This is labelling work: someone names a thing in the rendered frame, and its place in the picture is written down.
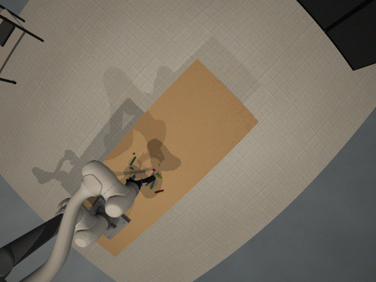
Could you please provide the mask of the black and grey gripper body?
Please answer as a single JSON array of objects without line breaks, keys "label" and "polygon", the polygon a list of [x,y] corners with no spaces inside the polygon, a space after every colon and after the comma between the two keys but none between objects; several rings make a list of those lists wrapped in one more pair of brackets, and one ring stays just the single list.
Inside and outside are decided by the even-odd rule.
[{"label": "black and grey gripper body", "polygon": [[132,180],[132,181],[130,181],[130,182],[134,182],[134,183],[136,183],[138,186],[139,186],[139,190],[140,190],[140,188],[141,188],[141,186],[142,186],[142,181],[140,181],[140,182],[138,182],[138,181],[136,181],[136,180]]}]

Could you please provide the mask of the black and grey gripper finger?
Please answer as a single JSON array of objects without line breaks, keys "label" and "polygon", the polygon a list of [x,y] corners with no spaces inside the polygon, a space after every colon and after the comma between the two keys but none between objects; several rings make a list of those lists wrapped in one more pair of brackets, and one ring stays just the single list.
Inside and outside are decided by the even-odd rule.
[{"label": "black and grey gripper finger", "polygon": [[[147,177],[145,179],[141,179],[141,180],[138,180],[138,182],[142,181],[142,185],[145,184],[145,186],[147,186],[150,182],[154,181],[155,180],[155,173],[153,172],[152,175],[150,177]],[[145,181],[145,182],[144,182]]]},{"label": "black and grey gripper finger", "polygon": [[132,177],[129,177],[129,179],[126,179],[126,183],[129,183],[132,180],[135,180],[136,176],[135,174]]}]

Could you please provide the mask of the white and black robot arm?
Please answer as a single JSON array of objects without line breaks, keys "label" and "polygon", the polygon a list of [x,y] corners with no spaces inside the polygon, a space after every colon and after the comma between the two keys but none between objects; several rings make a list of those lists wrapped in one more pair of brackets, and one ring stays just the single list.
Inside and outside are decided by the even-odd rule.
[{"label": "white and black robot arm", "polygon": [[[98,240],[105,230],[115,229],[114,217],[120,217],[139,194],[134,182],[125,185],[102,162],[92,160],[83,165],[83,179],[71,198],[61,201],[55,217],[0,248],[0,282],[12,268],[53,238],[56,241],[51,255],[35,271],[19,282],[51,282],[68,258],[73,240],[87,247]],[[102,195],[105,209],[99,206],[95,215],[82,204],[91,196]],[[77,226],[77,227],[76,227]]]}]

